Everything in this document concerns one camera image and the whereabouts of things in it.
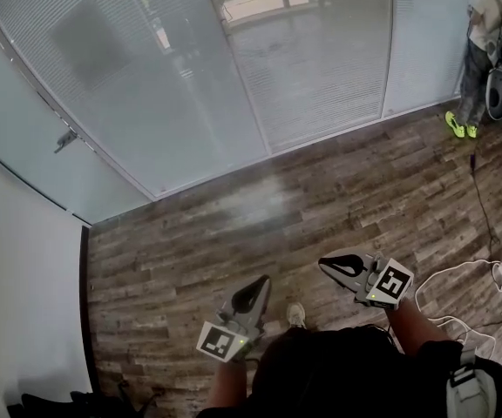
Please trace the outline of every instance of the frosted glass panel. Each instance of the frosted glass panel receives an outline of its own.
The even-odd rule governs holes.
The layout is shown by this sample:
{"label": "frosted glass panel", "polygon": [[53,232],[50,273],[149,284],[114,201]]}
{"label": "frosted glass panel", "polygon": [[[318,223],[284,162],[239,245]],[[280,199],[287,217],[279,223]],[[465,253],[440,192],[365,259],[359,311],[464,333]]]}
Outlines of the frosted glass panel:
{"label": "frosted glass panel", "polygon": [[0,0],[0,24],[156,196],[266,154],[211,0]]}
{"label": "frosted glass panel", "polygon": [[395,0],[384,116],[451,98],[461,72],[469,0]]}
{"label": "frosted glass panel", "polygon": [[0,48],[0,160],[89,223],[150,201],[79,140],[54,153],[68,130]]}
{"label": "frosted glass panel", "polygon": [[226,0],[234,51],[277,152],[380,117],[390,0]]}

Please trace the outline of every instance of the person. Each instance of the person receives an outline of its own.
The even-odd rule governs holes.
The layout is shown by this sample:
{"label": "person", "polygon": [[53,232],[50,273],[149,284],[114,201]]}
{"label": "person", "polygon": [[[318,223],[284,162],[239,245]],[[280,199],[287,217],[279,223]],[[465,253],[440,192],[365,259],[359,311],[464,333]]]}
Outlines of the person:
{"label": "person", "polygon": [[468,13],[471,33],[465,53],[460,105],[456,115],[448,111],[444,117],[459,138],[464,138],[466,133],[470,138],[478,136],[479,122],[485,112],[487,75],[492,69],[487,45],[497,40],[502,25],[502,0],[470,0]]}
{"label": "person", "polygon": [[[263,416],[447,416],[446,382],[462,345],[403,300],[385,310],[404,353],[373,325],[314,333],[299,303],[289,330],[266,350],[247,398],[245,361],[220,363],[199,418]],[[495,381],[502,411],[502,367],[477,358]]]}

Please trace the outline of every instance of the white shoe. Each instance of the white shoe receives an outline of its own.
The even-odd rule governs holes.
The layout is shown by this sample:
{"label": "white shoe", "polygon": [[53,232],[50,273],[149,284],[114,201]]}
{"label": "white shoe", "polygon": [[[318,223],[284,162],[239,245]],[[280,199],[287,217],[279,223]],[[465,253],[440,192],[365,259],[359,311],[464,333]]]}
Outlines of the white shoe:
{"label": "white shoe", "polygon": [[305,308],[299,302],[290,303],[286,312],[290,327],[305,327]]}

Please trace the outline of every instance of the wooden floor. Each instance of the wooden floor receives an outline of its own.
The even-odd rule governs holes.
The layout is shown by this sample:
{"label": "wooden floor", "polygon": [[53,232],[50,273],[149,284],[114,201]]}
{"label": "wooden floor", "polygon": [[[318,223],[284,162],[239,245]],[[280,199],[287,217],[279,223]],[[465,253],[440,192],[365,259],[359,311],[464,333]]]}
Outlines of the wooden floor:
{"label": "wooden floor", "polygon": [[[214,369],[194,350],[202,323],[222,292],[248,276],[273,281],[260,352],[284,331],[294,300],[321,330],[386,324],[317,268],[332,250],[393,256],[414,271],[416,286],[439,269],[487,258],[469,167],[475,142],[454,138],[443,113],[434,107],[310,145],[94,226],[89,314],[104,391],[116,394],[127,380],[138,402],[161,393],[148,416],[194,416]],[[502,125],[480,134],[477,181],[502,259]],[[502,320],[502,293],[486,265],[437,276],[421,300],[424,313],[472,326]],[[502,363],[502,325],[479,330],[497,337],[493,359]],[[470,340],[489,354],[489,340]]]}

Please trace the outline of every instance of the shoe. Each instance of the shoe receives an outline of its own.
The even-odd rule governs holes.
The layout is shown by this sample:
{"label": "shoe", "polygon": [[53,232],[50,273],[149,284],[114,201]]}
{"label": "shoe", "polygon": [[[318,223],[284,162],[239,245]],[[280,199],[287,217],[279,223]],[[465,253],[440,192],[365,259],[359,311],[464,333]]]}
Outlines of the shoe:
{"label": "shoe", "polygon": [[305,327],[305,308],[301,303],[290,303],[286,315],[290,327],[307,328]]}
{"label": "shoe", "polygon": [[449,127],[452,128],[452,131],[454,131],[454,134],[458,138],[463,138],[465,136],[465,127],[463,125],[457,124],[457,118],[456,116],[454,116],[454,113],[452,111],[446,112],[446,114],[444,115],[444,120],[449,125]]}
{"label": "shoe", "polygon": [[476,127],[475,125],[468,125],[466,130],[468,131],[468,136],[470,138],[475,139],[478,136],[478,127]]}

